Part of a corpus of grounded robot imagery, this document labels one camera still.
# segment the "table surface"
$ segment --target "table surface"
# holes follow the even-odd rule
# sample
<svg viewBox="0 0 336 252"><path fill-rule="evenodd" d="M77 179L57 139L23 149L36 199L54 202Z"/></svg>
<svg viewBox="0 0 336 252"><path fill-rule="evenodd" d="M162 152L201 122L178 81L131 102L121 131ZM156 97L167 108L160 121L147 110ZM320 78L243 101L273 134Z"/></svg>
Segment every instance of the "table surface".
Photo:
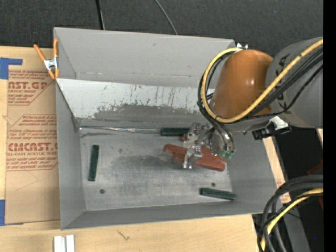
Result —
<svg viewBox="0 0 336 252"><path fill-rule="evenodd" d="M46 57L51 49L43 49ZM32 48L2 47L0 57L25 57L29 68ZM0 80L0 200L5 196L8 81ZM272 138L264 140L278 185L283 177ZM61 231L60 221L24 223L0 227L3 251L52 251L53 237L75 235L76 251L257 251L257 236L251 215L120 225Z"/></svg>

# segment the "orange clip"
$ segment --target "orange clip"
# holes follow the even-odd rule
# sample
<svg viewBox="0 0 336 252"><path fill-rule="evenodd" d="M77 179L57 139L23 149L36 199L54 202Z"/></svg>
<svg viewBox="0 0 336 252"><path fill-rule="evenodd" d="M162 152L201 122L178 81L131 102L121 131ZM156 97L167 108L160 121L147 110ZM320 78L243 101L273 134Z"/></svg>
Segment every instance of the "orange clip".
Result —
<svg viewBox="0 0 336 252"><path fill-rule="evenodd" d="M44 62L48 69L48 73L52 79L58 78L59 77L59 68L58 68L58 39L54 39L54 57L51 60L46 60L44 57L42 51L39 49L39 47L34 44L34 48L37 51L37 55L40 57L40 59ZM51 71L51 67L55 67L55 75Z"/></svg>

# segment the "gray carpet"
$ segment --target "gray carpet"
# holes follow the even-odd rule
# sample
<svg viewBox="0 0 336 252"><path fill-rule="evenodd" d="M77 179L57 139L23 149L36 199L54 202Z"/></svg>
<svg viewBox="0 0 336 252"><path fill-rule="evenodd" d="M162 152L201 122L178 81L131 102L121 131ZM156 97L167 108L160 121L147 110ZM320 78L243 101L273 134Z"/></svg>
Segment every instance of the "gray carpet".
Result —
<svg viewBox="0 0 336 252"><path fill-rule="evenodd" d="M181 35L232 38L270 55L323 35L323 0L159 0ZM172 34L154 0L101 0L108 30ZM99 29L95 0L0 0L0 45L51 47L54 26Z"/></svg>

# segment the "red object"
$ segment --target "red object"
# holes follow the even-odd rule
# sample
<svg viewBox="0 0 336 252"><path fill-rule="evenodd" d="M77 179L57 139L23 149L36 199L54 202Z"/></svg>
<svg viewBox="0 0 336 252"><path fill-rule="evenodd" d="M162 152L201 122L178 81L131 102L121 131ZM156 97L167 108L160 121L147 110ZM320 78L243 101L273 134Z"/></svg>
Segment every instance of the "red object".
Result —
<svg viewBox="0 0 336 252"><path fill-rule="evenodd" d="M215 156L211 153L210 149L202 146L202 157L193 163L193 166L202 167L215 171L224 171L226 159L220 156ZM184 162L184 155L187 152L187 148L178 145L166 144L163 147L163 152L173 155L173 161L178 163Z"/></svg>

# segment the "white bracket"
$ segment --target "white bracket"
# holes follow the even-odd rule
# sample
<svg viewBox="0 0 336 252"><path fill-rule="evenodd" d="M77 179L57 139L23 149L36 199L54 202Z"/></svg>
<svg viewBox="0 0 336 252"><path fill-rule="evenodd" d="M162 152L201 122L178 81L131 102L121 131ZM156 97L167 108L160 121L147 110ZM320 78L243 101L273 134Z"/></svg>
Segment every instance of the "white bracket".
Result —
<svg viewBox="0 0 336 252"><path fill-rule="evenodd" d="M75 252L75 236L55 236L54 252Z"/></svg>

